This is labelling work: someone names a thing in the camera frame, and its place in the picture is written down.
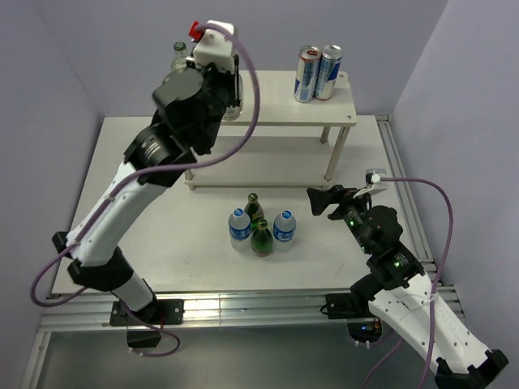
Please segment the clear Chang soda water bottle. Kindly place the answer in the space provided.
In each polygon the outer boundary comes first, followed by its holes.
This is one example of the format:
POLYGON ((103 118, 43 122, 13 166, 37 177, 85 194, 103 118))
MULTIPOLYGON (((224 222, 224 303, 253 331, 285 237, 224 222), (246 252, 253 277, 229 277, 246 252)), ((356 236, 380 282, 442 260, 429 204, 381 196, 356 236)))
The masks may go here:
POLYGON ((243 107, 243 85, 242 76, 239 70, 235 71, 234 74, 234 93, 229 100, 229 105, 226 107, 223 119, 225 121, 234 121, 239 118, 242 113, 243 107))
POLYGON ((173 44, 173 50, 174 57, 170 69, 172 71, 184 69, 187 66, 187 44, 183 41, 177 41, 173 44))

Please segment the Pocari Sweat plastic bottle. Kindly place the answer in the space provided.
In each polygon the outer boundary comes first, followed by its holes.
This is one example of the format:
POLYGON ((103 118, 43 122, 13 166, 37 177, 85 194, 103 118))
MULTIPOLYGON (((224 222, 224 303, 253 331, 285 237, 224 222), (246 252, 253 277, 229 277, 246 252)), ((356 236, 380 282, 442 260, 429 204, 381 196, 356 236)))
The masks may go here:
POLYGON ((251 219, 240 207, 235 208, 229 216, 228 228, 231 246, 238 252, 250 248, 251 219))
POLYGON ((287 252, 292 248, 296 228, 297 221, 291 211, 284 210, 276 216, 272 227, 275 251, 287 252))

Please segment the green glass Perrier bottle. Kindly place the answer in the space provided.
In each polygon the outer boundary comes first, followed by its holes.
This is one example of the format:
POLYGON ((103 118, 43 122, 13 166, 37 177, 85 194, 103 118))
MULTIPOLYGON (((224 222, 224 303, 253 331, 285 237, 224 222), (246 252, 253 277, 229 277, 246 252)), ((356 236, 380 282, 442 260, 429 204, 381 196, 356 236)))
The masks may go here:
POLYGON ((259 203, 259 197, 256 193, 250 193, 247 197, 247 205, 244 212, 249 216, 251 221, 251 229, 255 230, 260 220, 264 218, 264 209, 259 203))
POLYGON ((251 248, 260 257, 265 257, 272 253, 273 236, 268 229, 268 222, 265 219, 260 219, 256 228, 252 231, 251 248))

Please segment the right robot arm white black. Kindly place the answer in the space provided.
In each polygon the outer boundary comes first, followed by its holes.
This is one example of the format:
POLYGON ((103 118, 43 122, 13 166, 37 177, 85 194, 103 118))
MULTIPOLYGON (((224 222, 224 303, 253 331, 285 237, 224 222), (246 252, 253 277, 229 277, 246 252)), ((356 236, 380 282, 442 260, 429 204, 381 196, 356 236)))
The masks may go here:
POLYGON ((424 359, 439 388, 485 388, 497 378, 508 358, 478 340, 436 292, 401 242, 394 208, 373 206, 368 193, 340 185, 309 188, 307 195, 315 216, 336 205, 328 218, 345 222, 369 257, 369 273, 350 287, 345 314, 381 318, 424 359))

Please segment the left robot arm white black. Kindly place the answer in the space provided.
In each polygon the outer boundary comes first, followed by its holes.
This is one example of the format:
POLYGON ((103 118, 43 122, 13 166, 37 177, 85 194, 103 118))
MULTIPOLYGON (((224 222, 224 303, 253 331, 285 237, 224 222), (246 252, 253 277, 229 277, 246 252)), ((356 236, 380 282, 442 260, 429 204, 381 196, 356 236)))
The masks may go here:
POLYGON ((59 250, 68 248, 67 270, 75 284, 110 292, 138 323, 157 319, 159 305, 147 283, 124 258, 118 243, 145 208, 182 176, 183 171, 144 174, 115 188, 133 173, 163 165, 194 164, 209 154, 226 110, 237 101, 237 77, 210 64, 169 73, 153 92, 157 106, 151 124, 124 152, 114 180, 80 226, 55 233, 59 250))

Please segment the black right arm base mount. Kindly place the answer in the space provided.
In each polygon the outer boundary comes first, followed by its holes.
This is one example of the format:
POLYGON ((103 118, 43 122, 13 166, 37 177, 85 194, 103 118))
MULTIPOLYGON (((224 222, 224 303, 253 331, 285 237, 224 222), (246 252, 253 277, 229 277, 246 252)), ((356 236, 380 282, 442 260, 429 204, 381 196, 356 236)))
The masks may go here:
POLYGON ((382 334, 382 322, 368 309, 367 302, 354 293, 329 293, 320 313, 330 320, 344 320, 350 337, 360 343, 374 343, 382 334))

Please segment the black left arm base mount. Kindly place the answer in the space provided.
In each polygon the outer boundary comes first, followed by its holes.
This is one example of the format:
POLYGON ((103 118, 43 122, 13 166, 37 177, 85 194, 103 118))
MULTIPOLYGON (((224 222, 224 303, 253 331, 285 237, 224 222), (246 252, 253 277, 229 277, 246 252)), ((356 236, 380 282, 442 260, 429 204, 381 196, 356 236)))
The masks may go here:
POLYGON ((121 301, 112 305, 109 318, 111 327, 127 327, 127 345, 130 348, 146 349, 155 348, 161 341, 162 334, 149 327, 145 330, 130 330, 141 322, 148 325, 165 329, 166 325, 180 325, 184 313, 184 300, 182 299, 159 299, 154 300, 150 307, 139 312, 127 309, 121 301))

